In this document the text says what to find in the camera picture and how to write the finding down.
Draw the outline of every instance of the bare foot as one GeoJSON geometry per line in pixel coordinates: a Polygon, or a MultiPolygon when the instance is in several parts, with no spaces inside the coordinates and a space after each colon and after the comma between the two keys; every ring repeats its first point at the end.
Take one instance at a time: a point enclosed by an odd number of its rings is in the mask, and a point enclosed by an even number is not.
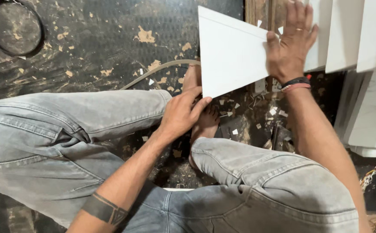
{"type": "MultiPolygon", "coordinates": [[[[200,118],[192,127],[191,134],[191,146],[200,137],[213,138],[220,122],[218,112],[214,106],[208,105],[206,109],[201,113],[200,118]]],[[[192,159],[192,153],[189,154],[190,165],[198,169],[194,160],[192,159]]]]}
{"type": "Polygon", "coordinates": [[[189,64],[188,70],[185,73],[184,83],[182,84],[182,92],[198,86],[202,86],[201,66],[189,64]]]}

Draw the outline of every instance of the right hand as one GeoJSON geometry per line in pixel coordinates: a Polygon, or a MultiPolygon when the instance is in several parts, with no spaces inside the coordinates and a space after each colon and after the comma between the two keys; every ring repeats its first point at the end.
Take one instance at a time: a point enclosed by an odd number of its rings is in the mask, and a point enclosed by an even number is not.
{"type": "Polygon", "coordinates": [[[319,27],[310,32],[313,8],[296,0],[287,4],[286,27],[281,42],[274,32],[267,33],[268,72],[281,84],[303,76],[306,55],[316,41],[319,27]]]}

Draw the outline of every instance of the tattoo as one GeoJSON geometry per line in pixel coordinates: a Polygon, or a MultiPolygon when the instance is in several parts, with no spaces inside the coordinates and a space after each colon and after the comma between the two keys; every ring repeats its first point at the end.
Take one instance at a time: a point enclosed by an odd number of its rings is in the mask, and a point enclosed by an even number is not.
{"type": "Polygon", "coordinates": [[[126,210],[96,192],[88,198],[81,209],[111,225],[118,225],[127,216],[126,210]]]}

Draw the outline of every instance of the jeans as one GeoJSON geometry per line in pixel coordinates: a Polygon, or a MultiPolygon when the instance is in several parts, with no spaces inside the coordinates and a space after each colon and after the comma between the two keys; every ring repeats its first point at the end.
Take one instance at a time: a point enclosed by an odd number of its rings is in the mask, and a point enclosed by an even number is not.
{"type": "MultiPolygon", "coordinates": [[[[68,227],[124,161],[94,142],[159,124],[164,90],[37,93],[0,100],[0,193],[68,227]]],[[[220,185],[146,181],[124,232],[358,232],[349,191],[297,154],[199,138],[192,157],[220,185]]]]}

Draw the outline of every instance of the cable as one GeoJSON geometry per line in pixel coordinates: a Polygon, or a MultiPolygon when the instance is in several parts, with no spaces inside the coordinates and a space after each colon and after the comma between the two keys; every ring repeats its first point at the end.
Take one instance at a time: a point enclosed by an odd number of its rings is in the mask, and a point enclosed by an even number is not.
{"type": "Polygon", "coordinates": [[[169,66],[174,66],[174,65],[178,65],[178,64],[194,64],[194,65],[199,65],[200,66],[201,62],[200,61],[196,61],[196,60],[189,60],[189,59],[182,59],[182,60],[176,60],[176,61],[167,62],[167,63],[162,64],[162,65],[154,68],[153,70],[145,73],[144,75],[138,77],[137,79],[133,80],[128,85],[120,88],[120,90],[126,90],[127,88],[132,87],[133,85],[135,85],[136,83],[140,82],[141,80],[143,80],[144,78],[148,77],[149,75],[153,74],[156,71],[160,71],[160,70],[165,69],[165,68],[167,68],[169,66]]]}

